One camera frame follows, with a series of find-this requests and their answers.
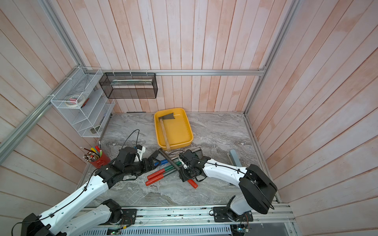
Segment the white wire shelf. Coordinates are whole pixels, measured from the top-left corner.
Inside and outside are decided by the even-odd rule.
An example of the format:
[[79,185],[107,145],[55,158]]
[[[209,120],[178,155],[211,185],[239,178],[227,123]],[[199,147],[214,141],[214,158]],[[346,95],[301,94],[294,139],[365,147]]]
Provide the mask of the white wire shelf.
[[100,137],[115,101],[102,89],[94,91],[102,71],[100,68],[79,68],[51,100],[52,104],[82,137]]
[[99,113],[93,126],[88,127],[85,130],[79,131],[82,137],[100,137],[104,131],[105,125],[108,122],[110,114],[115,106],[115,101],[112,103],[105,103],[101,112]]

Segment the axe head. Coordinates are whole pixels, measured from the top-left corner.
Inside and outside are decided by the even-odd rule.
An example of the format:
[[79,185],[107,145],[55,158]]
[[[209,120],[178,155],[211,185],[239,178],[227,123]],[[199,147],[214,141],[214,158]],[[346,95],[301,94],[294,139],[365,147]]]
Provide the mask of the axe head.
[[161,116],[159,117],[159,120],[170,120],[170,119],[174,119],[175,117],[173,116],[173,112],[170,113],[170,114],[167,114],[165,116]]

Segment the red wire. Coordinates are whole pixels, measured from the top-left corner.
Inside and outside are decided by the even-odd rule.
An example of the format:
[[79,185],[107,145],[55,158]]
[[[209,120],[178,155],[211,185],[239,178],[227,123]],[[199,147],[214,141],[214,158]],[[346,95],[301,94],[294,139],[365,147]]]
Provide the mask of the red wire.
[[244,213],[244,215],[245,215],[245,217],[247,217],[247,224],[248,224],[248,229],[249,229],[249,220],[248,220],[248,216],[247,216],[247,214],[245,214],[245,213]]

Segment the white plastic part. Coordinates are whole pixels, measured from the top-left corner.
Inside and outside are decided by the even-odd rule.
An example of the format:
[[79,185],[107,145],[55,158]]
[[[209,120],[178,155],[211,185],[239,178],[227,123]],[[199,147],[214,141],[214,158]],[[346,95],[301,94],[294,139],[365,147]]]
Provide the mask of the white plastic part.
[[236,167],[233,165],[227,165],[221,162],[217,162],[214,159],[210,159],[205,163],[203,171],[207,177],[213,177],[213,178],[224,180],[239,188],[239,182],[240,182],[239,179],[244,177],[243,173],[246,173],[247,170],[245,167]]
[[[101,193],[104,193],[109,189],[107,183],[103,183],[103,178],[100,176],[92,176],[90,182],[88,184],[87,190],[83,192],[76,200],[70,203],[68,206],[64,207],[60,211],[56,212],[53,217],[48,217],[41,222],[44,225],[51,225],[49,229],[52,234],[57,234],[59,231],[67,224],[67,222],[72,219],[81,209],[83,209],[88,203],[90,203],[93,199],[99,196]],[[51,207],[47,211],[44,211],[41,215],[41,218],[45,218],[49,216],[51,213],[55,212],[57,209],[65,206],[73,199],[75,199],[87,185],[87,182],[63,201],[58,203],[57,205]]]
[[242,215],[244,212],[252,210],[252,207],[247,203],[243,194],[237,195],[231,202],[230,208],[238,215]]
[[67,233],[67,236],[81,235],[85,231],[107,222],[111,214],[110,208],[101,204],[92,211],[68,221],[61,232]]
[[[143,156],[143,153],[144,153],[145,151],[146,151],[146,148],[143,147],[143,146],[142,146],[142,150],[140,150],[140,149],[137,149],[137,150],[136,150],[136,152],[139,154],[139,159],[140,159],[140,160],[142,160],[142,156]],[[138,161],[140,161],[139,159],[138,159],[138,156],[135,155],[135,160],[134,160],[134,161],[135,161],[135,162],[138,162]]]

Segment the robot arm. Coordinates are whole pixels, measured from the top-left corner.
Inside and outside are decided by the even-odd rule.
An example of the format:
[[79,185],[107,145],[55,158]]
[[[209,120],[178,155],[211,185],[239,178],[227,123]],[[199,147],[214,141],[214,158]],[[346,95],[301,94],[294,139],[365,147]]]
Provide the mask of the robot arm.
[[121,207],[111,199],[103,202],[93,211],[71,219],[94,198],[122,181],[124,176],[134,175],[137,178],[143,173],[155,169],[154,160],[158,153],[156,151],[148,158],[139,159],[135,148],[121,149],[117,158],[96,170],[94,176],[63,201],[39,216],[35,214],[27,216],[22,223],[21,236],[79,235],[91,227],[105,222],[118,223],[121,219]]
[[[139,159],[135,148],[121,149],[117,158],[98,169],[95,176],[59,204],[39,216],[35,214],[27,216],[22,223],[21,236],[80,235],[102,223],[118,224],[122,214],[121,207],[111,199],[83,216],[74,219],[72,217],[94,198],[122,181],[124,176],[134,175],[137,178],[143,173],[155,169],[154,160],[160,163],[156,159],[159,153],[161,152],[158,150],[148,158]],[[262,214],[268,212],[277,187],[258,166],[250,165],[246,168],[223,164],[203,156],[200,149],[195,152],[185,151],[180,154],[180,160],[183,163],[183,168],[179,174],[183,182],[188,179],[197,179],[197,176],[214,177],[241,189],[243,194],[231,198],[226,207],[226,214],[231,220],[238,221],[246,211],[251,209]]]
[[190,150],[180,154],[183,168],[180,178],[187,181],[197,176],[214,177],[238,186],[243,194],[230,199],[227,205],[227,216],[238,221],[245,212],[254,209],[267,214],[277,192],[276,185],[256,165],[236,167],[203,156],[202,151]]

